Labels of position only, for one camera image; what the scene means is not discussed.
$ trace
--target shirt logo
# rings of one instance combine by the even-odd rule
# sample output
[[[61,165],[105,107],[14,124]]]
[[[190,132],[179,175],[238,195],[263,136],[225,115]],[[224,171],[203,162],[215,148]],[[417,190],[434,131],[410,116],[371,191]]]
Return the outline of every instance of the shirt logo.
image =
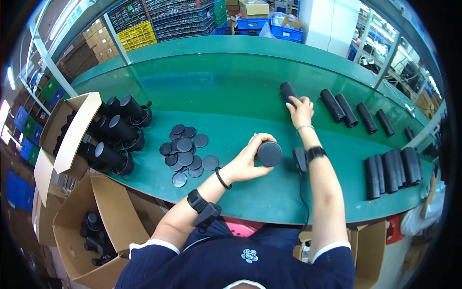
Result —
[[[249,264],[252,264],[253,261],[258,261],[257,251],[255,250],[245,249],[241,257]]]

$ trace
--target wrist strap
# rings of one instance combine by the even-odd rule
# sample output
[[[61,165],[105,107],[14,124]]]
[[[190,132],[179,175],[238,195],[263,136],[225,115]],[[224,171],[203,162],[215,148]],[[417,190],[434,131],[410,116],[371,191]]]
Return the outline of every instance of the wrist strap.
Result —
[[[232,189],[232,184],[231,184],[231,185],[225,184],[225,182],[223,181],[223,179],[220,177],[220,174],[218,173],[219,170],[221,170],[221,167],[218,166],[218,167],[215,168],[215,174],[217,175],[218,180],[220,181],[220,183],[221,183],[227,190],[231,190],[231,189]]]

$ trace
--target yellow plastic crate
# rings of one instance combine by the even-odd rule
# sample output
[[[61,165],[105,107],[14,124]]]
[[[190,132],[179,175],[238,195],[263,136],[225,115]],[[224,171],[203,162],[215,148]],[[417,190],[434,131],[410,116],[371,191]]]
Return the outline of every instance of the yellow plastic crate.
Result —
[[[156,36],[149,21],[140,23],[117,34],[125,51],[156,44]]]

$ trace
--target pink stool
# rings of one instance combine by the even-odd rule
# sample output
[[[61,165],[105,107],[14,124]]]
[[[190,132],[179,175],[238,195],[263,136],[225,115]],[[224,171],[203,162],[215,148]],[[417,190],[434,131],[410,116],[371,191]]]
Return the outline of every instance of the pink stool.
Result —
[[[263,226],[263,223],[255,221],[246,221],[231,217],[223,217],[228,228],[234,236],[249,237]]]

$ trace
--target woman's arm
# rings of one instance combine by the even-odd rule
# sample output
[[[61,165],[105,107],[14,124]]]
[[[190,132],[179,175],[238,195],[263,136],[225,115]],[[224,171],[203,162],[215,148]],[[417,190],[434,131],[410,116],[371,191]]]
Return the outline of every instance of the woman's arm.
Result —
[[[299,99],[289,97],[295,104],[286,104],[294,127],[302,137],[305,150],[321,146],[316,132],[311,128],[313,103],[303,96]],[[347,241],[345,205],[342,188],[334,168],[327,157],[313,159],[309,166],[311,192],[313,194],[313,237],[311,240],[310,260],[323,247],[337,241]]]
[[[261,177],[272,170],[272,168],[265,166],[254,167],[255,154],[263,141],[276,140],[269,134],[255,134],[241,153],[219,171],[221,178],[227,185]],[[212,203],[218,202],[225,192],[224,186],[215,173],[197,190],[204,200]],[[197,212],[188,204],[187,199],[183,198],[160,220],[151,239],[166,241],[182,250],[189,234],[195,229],[193,222],[197,215]]]

